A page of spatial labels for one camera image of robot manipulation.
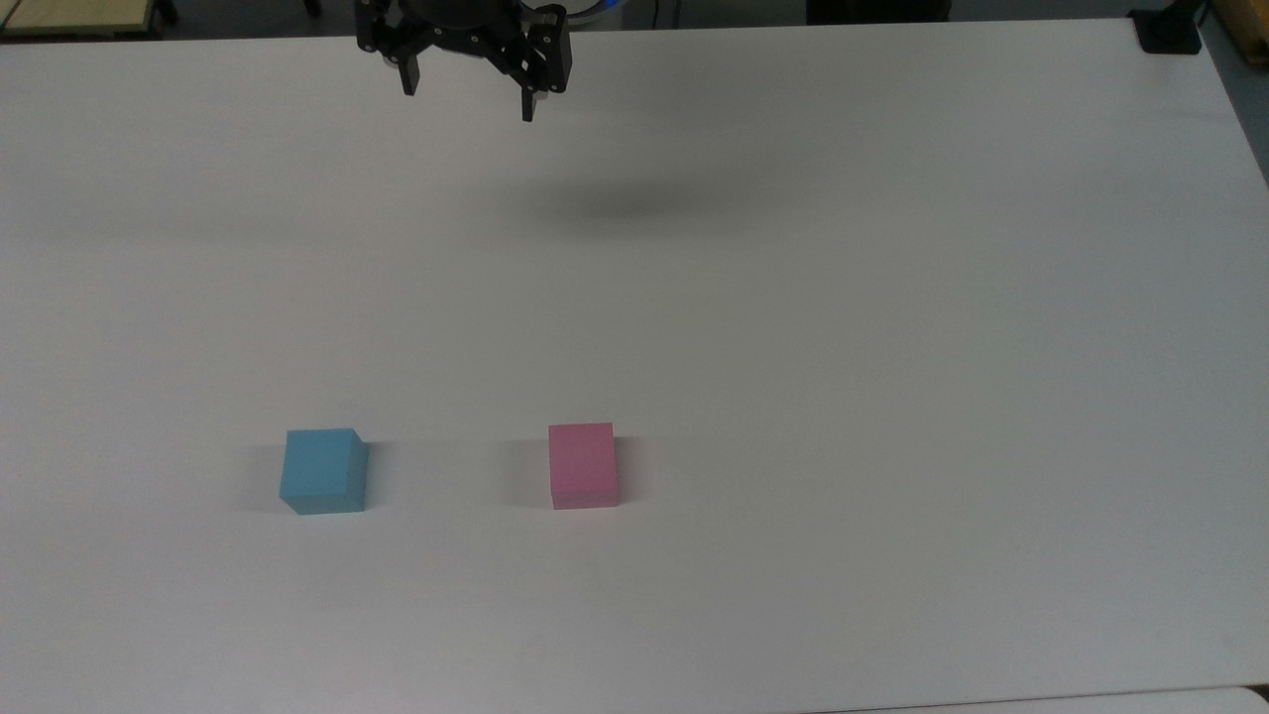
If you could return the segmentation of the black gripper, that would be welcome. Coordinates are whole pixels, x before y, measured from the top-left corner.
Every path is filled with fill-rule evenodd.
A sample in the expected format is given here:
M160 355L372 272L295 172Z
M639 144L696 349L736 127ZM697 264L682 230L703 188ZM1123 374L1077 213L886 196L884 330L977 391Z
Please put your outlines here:
M567 89L572 68L569 13L558 4L357 1L355 36L359 49L385 56L398 70L407 96L418 93L418 55L425 49L508 55L525 123L533 122L541 99Z

